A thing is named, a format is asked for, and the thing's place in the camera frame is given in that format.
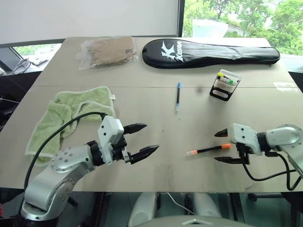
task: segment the tabletop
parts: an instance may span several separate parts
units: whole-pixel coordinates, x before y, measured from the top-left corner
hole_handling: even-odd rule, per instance
[[[72,38],[80,44],[83,38]],[[215,75],[221,68],[230,69],[227,65],[205,67],[196,70],[192,76],[191,70],[181,70],[174,75],[170,70],[153,69],[143,62],[133,62],[125,67],[134,67],[132,74],[124,74],[123,66],[111,67],[111,76],[123,75],[127,84],[123,85],[115,77],[104,73],[104,69],[92,69],[90,74],[78,71],[70,66],[62,74],[59,59],[63,62],[62,53],[65,44],[38,77],[35,84],[23,98],[7,125],[0,133],[0,186],[22,188],[30,157],[24,155],[25,147],[35,124],[40,120],[49,101],[60,91],[84,91],[96,86],[108,86],[116,96],[114,108],[116,117],[123,125],[142,122],[148,127],[138,133],[126,135],[127,150],[136,153],[148,145],[159,144],[159,148],[147,159],[134,165],[124,161],[111,165],[103,165],[87,174],[75,186],[76,191],[109,191],[109,192],[283,192],[286,189],[286,177],[279,176],[264,182],[254,182],[249,179],[241,165],[231,165],[218,162],[214,157],[237,157],[235,146],[230,150],[219,150],[186,157],[185,153],[197,148],[206,148],[226,143],[226,138],[216,138],[217,131],[227,128],[231,123],[250,126],[257,131],[266,131],[279,125],[289,123],[303,126],[302,93],[281,63],[272,67],[255,70],[255,77],[264,78],[263,83],[254,79],[253,73],[242,77],[242,87],[239,85],[228,102],[209,96]],[[234,71],[254,65],[233,65]],[[156,77],[148,84],[145,79],[133,81],[135,77],[149,75]],[[180,110],[175,112],[176,85],[182,82],[180,93]],[[98,122],[80,121],[76,131],[63,139],[62,148],[78,146],[91,140],[97,140]],[[250,156],[249,170],[254,177],[264,177],[284,171],[285,167],[278,158]],[[43,168],[35,167],[32,177]],[[303,190],[299,184],[296,191]]]

